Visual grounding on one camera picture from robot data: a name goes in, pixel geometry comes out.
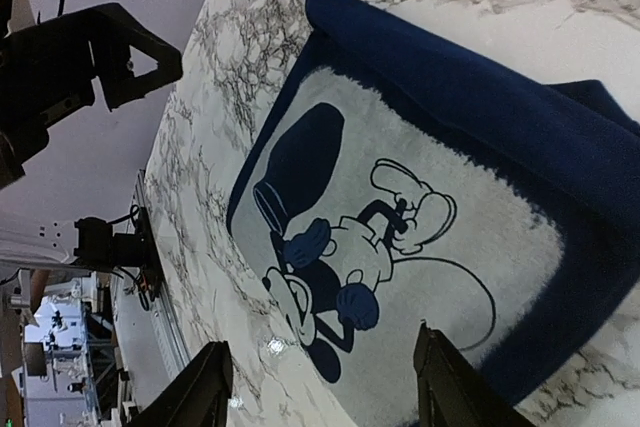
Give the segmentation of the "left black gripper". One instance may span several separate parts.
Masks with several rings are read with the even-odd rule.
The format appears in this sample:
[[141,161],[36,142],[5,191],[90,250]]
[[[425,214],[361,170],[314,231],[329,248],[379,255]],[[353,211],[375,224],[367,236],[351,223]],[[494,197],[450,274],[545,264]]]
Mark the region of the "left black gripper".
[[114,110],[179,80],[180,51],[107,3],[9,34],[1,41],[1,184],[49,143],[50,127],[94,104],[99,80]]

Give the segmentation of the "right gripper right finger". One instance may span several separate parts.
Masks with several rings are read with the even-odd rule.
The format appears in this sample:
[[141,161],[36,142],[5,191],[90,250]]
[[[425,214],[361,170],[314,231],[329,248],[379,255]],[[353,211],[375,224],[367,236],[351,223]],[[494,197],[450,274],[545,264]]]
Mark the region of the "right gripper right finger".
[[421,426],[533,426],[489,387],[441,331],[420,325],[413,363]]

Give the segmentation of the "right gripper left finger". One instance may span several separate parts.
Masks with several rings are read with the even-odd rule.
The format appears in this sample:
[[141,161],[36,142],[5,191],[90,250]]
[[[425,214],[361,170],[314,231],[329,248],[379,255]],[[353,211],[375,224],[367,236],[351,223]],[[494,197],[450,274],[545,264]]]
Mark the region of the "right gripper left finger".
[[227,341],[207,343],[148,407],[133,427],[225,427],[233,391]]

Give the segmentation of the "navy blue t-shirt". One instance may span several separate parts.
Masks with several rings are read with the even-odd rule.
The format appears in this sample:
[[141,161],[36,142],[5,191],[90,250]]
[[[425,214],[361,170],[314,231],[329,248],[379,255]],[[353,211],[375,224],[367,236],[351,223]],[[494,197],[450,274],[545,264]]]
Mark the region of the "navy blue t-shirt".
[[639,127],[361,0],[312,32],[227,229],[354,417],[409,414],[420,323],[516,404],[639,278]]

